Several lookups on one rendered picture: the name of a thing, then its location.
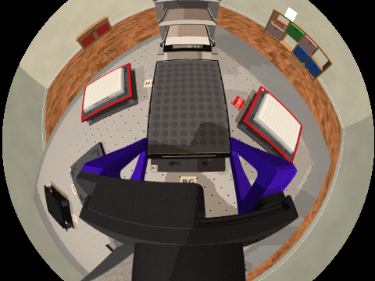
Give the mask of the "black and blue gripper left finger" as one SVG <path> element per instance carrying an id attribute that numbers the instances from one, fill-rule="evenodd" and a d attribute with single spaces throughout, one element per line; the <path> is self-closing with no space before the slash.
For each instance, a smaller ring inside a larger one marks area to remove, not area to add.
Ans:
<path id="1" fill-rule="evenodd" d="M 99 158 L 86 162 L 82 171 L 98 173 L 100 176 L 121 178 L 121 170 L 139 156 L 137 165 L 130 180 L 145 180 L 145 172 L 148 164 L 148 153 L 146 152 L 147 137 L 121 148 L 119 150 L 103 155 Z"/>

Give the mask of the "black microplate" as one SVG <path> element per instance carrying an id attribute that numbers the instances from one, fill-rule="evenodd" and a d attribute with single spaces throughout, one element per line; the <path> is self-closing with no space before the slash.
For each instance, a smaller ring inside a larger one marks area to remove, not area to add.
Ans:
<path id="1" fill-rule="evenodd" d="M 148 159 L 232 155 L 227 100 L 218 60 L 156 61 L 146 152 Z"/>

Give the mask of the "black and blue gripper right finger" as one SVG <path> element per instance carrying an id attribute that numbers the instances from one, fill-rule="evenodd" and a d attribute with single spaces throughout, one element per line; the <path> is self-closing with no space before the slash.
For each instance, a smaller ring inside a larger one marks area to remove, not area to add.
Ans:
<path id="1" fill-rule="evenodd" d="M 284 192 L 297 173 L 292 162 L 254 148 L 233 137 L 231 137 L 231 150 L 230 166 L 238 214 L 250 212 L 266 195 Z M 257 170 L 258 175 L 252 186 L 245 175 L 238 155 Z"/>

